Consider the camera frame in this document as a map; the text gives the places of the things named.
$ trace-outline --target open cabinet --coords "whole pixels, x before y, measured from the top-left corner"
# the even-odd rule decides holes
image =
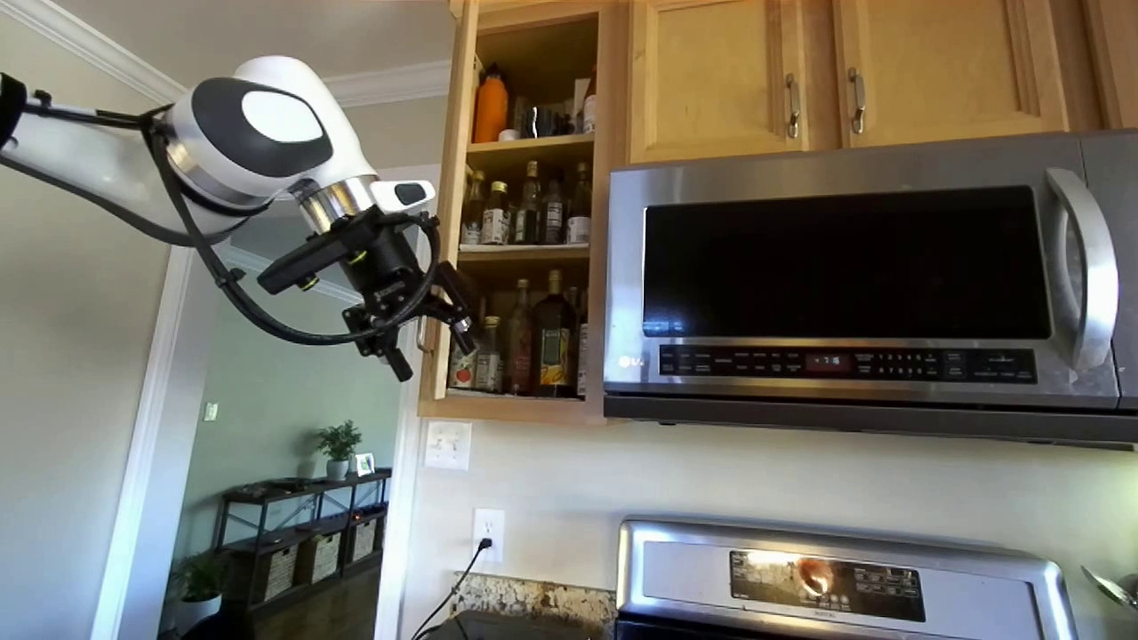
[[[617,53],[617,5],[608,0],[516,0],[516,3],[483,3],[465,0],[459,5],[459,40],[451,66],[451,106],[448,106],[448,137],[440,164],[440,250],[459,265],[465,283],[480,297],[483,316],[502,316],[502,348],[510,342],[506,318],[516,305],[516,282],[525,277],[531,303],[549,296],[549,277],[559,270],[561,291],[574,303],[578,338],[574,338],[574,393],[541,393],[531,392],[480,392],[451,380],[451,342],[448,329],[425,325],[425,416],[461,416],[461,420],[594,420],[600,416],[597,378],[600,378],[600,325],[606,303],[606,216],[608,216],[608,168],[613,168],[613,66]],[[516,136],[472,143],[477,118],[477,85],[489,66],[502,66],[510,85],[510,128]],[[588,79],[594,120],[585,128],[579,110],[574,110],[574,91]],[[531,128],[543,110],[564,110],[555,128]],[[510,183],[511,207],[519,207],[519,183],[525,164],[536,164],[541,183],[559,181],[564,200],[564,228],[579,210],[578,181],[588,178],[588,221],[578,221],[578,233],[536,242],[461,242],[461,201],[468,173],[483,178],[483,196],[492,181]]]

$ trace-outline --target wooden cabinet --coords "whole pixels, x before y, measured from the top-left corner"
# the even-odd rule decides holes
[[[531,277],[531,297],[543,296],[549,270],[561,270],[561,282],[588,291],[588,314],[600,316],[600,238],[606,238],[606,188],[613,168],[613,34],[617,3],[613,0],[461,0],[459,43],[451,66],[451,106],[448,137],[440,164],[440,242],[446,257],[489,303],[489,314],[510,316],[516,277]],[[506,71],[511,98],[525,104],[561,104],[574,94],[578,79],[594,79],[597,128],[594,132],[559,132],[541,137],[506,137],[506,143],[468,143],[480,66],[498,64]],[[561,193],[574,193],[574,173],[579,164],[591,168],[591,245],[459,245],[461,193],[465,173],[480,169],[489,181],[502,178],[523,181],[525,158],[536,158],[543,173],[561,173]],[[425,416],[461,416],[461,420],[591,420],[600,416],[597,402],[597,361],[600,329],[588,329],[585,342],[585,378],[588,399],[523,399],[523,393],[483,393],[455,392],[448,382],[451,342],[446,329],[429,325],[425,334]]]
[[[1084,0],[1105,128],[1138,128],[1138,3]]]
[[[630,158],[1066,132],[1049,0],[632,0]]]

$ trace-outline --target electrical outlet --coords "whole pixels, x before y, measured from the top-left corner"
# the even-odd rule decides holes
[[[492,548],[480,554],[480,564],[502,564],[506,558],[506,512],[472,509],[472,542],[492,535]]]

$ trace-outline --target microwave handle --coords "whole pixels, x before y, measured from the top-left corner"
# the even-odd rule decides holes
[[[1079,305],[1074,370],[1101,366],[1111,355],[1119,296],[1112,238],[1098,200],[1074,169],[1049,168],[1047,181],[1071,214],[1084,257],[1084,296],[1079,297],[1066,270],[1066,229],[1060,229],[1060,289]]]

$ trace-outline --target power cord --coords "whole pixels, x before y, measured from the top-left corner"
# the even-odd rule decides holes
[[[468,568],[477,564],[477,558],[480,558],[489,548],[495,548],[495,539],[492,539],[492,535],[480,535],[480,539],[477,539],[477,549],[468,554],[468,561],[465,561],[465,568],[461,568],[461,574],[459,574],[455,585],[429,606],[429,616],[420,622],[420,629],[414,632],[414,640],[420,640],[420,637],[428,632],[429,618],[459,593],[459,585],[468,580]]]

